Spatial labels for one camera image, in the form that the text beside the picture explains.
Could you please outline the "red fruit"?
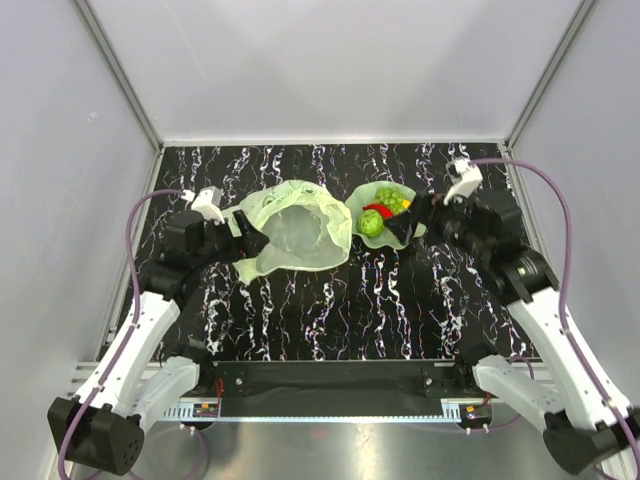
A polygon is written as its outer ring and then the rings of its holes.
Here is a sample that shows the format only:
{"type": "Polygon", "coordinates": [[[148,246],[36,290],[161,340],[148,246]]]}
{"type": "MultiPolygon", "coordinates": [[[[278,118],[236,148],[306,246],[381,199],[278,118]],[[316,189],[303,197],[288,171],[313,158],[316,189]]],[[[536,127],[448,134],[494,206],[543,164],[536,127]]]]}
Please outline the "red fruit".
{"type": "Polygon", "coordinates": [[[383,220],[390,219],[394,216],[393,211],[383,204],[372,203],[362,207],[363,211],[375,211],[383,220]]]}

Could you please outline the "green fruit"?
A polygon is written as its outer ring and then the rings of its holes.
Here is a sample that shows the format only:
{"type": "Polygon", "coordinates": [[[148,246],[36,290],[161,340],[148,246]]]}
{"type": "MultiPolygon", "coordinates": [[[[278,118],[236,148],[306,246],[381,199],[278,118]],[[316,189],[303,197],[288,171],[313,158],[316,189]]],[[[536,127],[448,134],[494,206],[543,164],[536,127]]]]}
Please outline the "green fruit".
{"type": "Polygon", "coordinates": [[[384,220],[375,211],[363,211],[356,224],[357,231],[368,238],[380,236],[384,230],[384,220]]]}
{"type": "Polygon", "coordinates": [[[395,187],[380,187],[375,194],[375,202],[386,206],[391,210],[401,210],[404,207],[405,198],[395,187]]]}

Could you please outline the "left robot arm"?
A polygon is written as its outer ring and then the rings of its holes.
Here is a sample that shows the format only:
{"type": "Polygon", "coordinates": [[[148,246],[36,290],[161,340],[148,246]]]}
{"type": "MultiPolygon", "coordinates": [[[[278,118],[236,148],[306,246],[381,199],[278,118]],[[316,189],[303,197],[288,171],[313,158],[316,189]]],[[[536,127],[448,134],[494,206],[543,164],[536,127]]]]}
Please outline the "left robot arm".
{"type": "Polygon", "coordinates": [[[47,420],[58,450],[58,473],[66,462],[114,475],[127,474],[140,456],[147,432],[180,397],[208,394],[216,372],[208,354],[180,347],[149,380],[142,375],[170,327],[199,290],[210,265],[257,257],[268,245],[245,213],[213,219],[195,210],[172,215],[162,247],[133,278],[134,299],[126,321],[85,383],[70,398],[56,398],[47,420]]]}

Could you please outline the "light green plastic bag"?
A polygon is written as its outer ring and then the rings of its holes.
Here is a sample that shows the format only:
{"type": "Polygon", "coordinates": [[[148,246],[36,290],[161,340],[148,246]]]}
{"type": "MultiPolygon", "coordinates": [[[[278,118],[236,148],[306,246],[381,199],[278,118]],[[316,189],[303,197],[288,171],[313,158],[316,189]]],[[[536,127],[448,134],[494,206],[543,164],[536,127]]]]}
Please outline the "light green plastic bag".
{"type": "Polygon", "coordinates": [[[246,285],[278,269],[329,270],[349,257],[351,211],[321,185],[287,180],[249,194],[223,215],[231,219],[237,210],[269,238],[257,257],[234,264],[239,280],[246,285]]]}

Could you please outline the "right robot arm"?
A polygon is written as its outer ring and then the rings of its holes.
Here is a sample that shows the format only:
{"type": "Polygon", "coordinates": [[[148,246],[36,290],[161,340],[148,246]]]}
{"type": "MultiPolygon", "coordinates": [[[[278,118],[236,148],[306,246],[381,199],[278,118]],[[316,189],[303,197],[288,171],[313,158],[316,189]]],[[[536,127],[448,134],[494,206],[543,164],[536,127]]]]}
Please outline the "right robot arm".
{"type": "Polygon", "coordinates": [[[567,473],[621,467],[639,440],[639,410],[614,385],[561,302],[546,259],[520,236],[521,210],[506,194],[445,200],[419,193],[385,226],[403,244],[419,225],[477,263],[483,285],[533,342],[555,387],[516,370],[478,345],[456,361],[454,384],[466,396],[487,392],[509,405],[542,435],[567,473]]]}

